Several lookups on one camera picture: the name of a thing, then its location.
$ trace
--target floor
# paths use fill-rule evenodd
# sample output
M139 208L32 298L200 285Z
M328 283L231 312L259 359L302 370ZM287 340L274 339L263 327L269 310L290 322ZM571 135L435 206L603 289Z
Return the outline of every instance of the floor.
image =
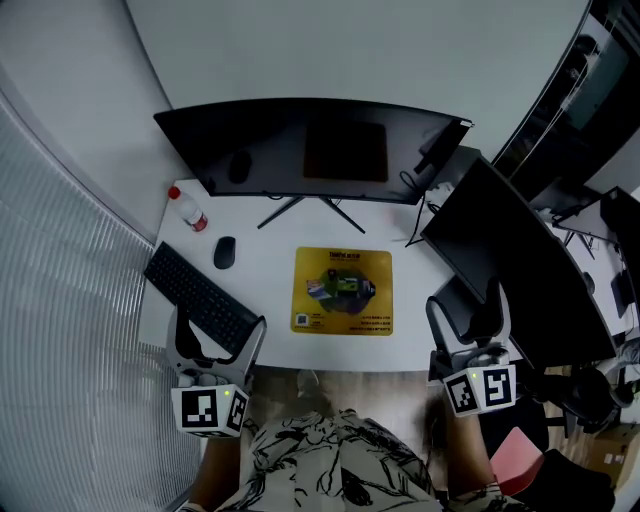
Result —
M282 417L285 407L297 399L296 370L257 367L249 415L257 425ZM433 405L441 398L442 387L427 385L427 372L353 373L317 372L321 386L335 409L355 409L361 417L370 417L393 432L427 462L436 488L446 487L444 454L429 449L427 418L433 417ZM560 410L546 404L547 416ZM591 436L576 431L564 439L562 428L549 429L550 448L560 450L576 463L584 462Z

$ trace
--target keyboard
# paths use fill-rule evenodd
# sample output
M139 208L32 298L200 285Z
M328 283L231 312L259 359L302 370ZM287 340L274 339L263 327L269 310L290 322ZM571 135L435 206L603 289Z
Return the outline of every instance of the keyboard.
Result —
M232 357L242 351L258 317L213 284L165 242L144 271L145 277L189 320Z

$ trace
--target plastic bottle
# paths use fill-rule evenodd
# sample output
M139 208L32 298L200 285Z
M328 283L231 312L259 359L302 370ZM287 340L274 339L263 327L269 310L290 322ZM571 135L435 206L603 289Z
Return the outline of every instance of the plastic bottle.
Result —
M209 223L207 217L202 213L193 197L186 192L182 192L178 187L171 187L169 189L169 203L194 231L202 231L207 227Z

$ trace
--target qr code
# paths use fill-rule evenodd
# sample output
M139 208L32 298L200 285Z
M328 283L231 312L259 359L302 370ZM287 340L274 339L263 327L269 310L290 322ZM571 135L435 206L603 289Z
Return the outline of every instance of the qr code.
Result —
M304 313L296 313L296 325L307 326L309 325L309 315Z

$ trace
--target pink object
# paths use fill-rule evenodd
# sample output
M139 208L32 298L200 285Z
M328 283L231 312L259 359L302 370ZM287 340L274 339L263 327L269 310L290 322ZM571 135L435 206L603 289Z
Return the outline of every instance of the pink object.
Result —
M543 462L543 453L514 427L491 457L491 468L502 494L513 496L531 485Z

